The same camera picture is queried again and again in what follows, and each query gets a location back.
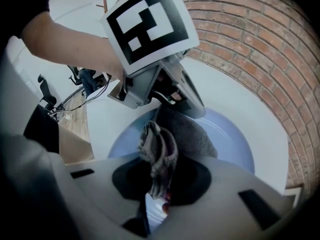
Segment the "grey cloth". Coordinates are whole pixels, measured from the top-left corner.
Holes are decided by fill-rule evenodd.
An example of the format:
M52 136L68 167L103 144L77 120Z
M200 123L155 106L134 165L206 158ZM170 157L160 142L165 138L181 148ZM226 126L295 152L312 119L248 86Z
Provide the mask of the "grey cloth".
M154 200L166 198L178 171L178 159L186 155L218 157L208 134L197 122L164 105L143 126L138 150L140 158L151 167L148 194Z

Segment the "black office chair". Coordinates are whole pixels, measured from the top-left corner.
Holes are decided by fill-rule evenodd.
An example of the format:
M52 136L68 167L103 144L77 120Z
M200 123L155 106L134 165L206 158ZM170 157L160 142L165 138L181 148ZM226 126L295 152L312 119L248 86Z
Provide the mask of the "black office chair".
M71 70L72 75L68 78L73 82L75 86L79 86L82 84L82 80L79 78L79 70L76 66L67 65L67 67Z
M47 80L41 74L38 76L37 81L40 84L39 87L43 95L40 101L47 102L44 108L46 110L52 111L55 108L57 99L51 94Z

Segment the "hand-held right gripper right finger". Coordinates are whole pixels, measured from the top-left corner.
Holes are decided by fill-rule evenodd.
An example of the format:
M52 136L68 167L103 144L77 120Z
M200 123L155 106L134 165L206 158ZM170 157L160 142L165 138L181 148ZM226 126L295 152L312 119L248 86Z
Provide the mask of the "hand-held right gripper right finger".
M171 206L152 240L268 240L292 211L290 200L230 162L197 157L211 174L193 204Z

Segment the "person's left forearm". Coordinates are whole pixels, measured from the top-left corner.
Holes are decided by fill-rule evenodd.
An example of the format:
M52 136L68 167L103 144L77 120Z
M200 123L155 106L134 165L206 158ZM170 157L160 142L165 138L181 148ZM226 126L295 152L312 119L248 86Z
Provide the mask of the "person's left forearm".
M123 79L124 68L107 38L67 28L45 11L22 30L21 39L30 53L57 64L104 72Z

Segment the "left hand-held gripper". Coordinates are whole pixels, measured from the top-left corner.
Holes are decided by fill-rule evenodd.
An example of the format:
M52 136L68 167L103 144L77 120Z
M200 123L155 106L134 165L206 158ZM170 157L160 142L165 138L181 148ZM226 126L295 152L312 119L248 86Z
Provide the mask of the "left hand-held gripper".
M123 80L109 96L136 109L157 98L190 118L206 115L200 95L180 61L200 43L183 0L118 0L102 17ZM172 97L179 93L181 100Z

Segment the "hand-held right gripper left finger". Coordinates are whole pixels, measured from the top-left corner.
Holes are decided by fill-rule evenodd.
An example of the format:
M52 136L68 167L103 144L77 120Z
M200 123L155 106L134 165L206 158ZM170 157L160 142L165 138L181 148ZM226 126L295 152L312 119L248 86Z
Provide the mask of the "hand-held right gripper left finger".
M148 240L145 195L151 179L145 161L130 154L65 165L49 157L80 240Z

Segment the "blue round bowl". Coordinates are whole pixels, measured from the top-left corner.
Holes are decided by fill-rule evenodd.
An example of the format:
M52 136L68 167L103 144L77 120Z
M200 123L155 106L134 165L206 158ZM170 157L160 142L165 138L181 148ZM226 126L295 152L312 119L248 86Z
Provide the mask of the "blue round bowl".
M224 115L210 108L205 110L206 115L195 121L205 130L216 148L217 158L254 173L255 165L252 151L242 132ZM113 143L108 157L117 158L136 153L140 132L146 122L154 117L156 111L156 109L150 110L135 119Z

